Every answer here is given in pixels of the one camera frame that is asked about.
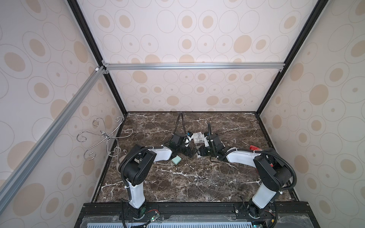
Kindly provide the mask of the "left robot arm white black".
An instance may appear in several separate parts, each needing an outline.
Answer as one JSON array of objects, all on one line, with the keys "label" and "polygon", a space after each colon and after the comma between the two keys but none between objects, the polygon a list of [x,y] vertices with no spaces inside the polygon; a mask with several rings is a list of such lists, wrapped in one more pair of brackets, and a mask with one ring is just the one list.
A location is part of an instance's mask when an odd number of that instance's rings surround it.
[{"label": "left robot arm white black", "polygon": [[194,149],[189,147],[192,137],[192,132],[185,135],[175,133],[166,145],[153,147],[135,144],[118,167],[128,192],[128,203],[131,209],[140,211],[145,204],[143,183],[152,165],[155,162],[176,158],[178,154],[194,153]]}]

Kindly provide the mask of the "white gift box grey bow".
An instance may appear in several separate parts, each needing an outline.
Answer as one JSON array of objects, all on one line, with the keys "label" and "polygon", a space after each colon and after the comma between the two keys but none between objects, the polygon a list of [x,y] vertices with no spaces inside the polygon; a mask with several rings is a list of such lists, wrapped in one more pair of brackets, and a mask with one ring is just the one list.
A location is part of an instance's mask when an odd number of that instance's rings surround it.
[{"label": "white gift box grey bow", "polygon": [[194,144],[200,144],[200,143],[205,142],[205,136],[201,132],[194,133],[192,135],[192,139],[193,139]]}]

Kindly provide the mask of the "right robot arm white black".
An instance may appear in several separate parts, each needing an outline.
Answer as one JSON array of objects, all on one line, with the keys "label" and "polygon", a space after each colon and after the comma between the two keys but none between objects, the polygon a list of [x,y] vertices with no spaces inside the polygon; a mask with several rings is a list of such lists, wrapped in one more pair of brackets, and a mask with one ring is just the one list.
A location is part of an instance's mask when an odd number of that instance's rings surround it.
[{"label": "right robot arm white black", "polygon": [[250,199],[246,210],[254,219],[259,218],[270,202],[274,202],[283,191],[296,186],[297,175],[293,167],[273,149],[245,150],[228,147],[217,134],[205,133],[201,156],[213,156],[217,160],[239,163],[257,169],[261,185]]}]

